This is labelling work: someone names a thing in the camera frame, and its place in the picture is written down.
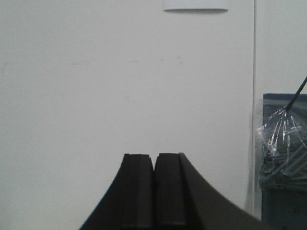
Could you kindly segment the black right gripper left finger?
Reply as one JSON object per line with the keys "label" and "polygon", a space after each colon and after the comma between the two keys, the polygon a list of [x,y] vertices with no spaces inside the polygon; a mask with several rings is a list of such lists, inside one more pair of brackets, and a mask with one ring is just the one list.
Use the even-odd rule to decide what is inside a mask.
{"label": "black right gripper left finger", "polygon": [[125,154],[111,186],[82,230],[152,230],[153,165],[149,155]]}

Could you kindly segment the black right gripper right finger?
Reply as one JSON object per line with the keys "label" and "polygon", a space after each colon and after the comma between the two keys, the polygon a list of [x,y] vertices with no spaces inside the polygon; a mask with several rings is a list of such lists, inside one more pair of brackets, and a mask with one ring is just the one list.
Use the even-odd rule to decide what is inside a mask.
{"label": "black right gripper right finger", "polygon": [[156,229],[267,230],[216,191],[183,153],[161,153],[155,164]]}

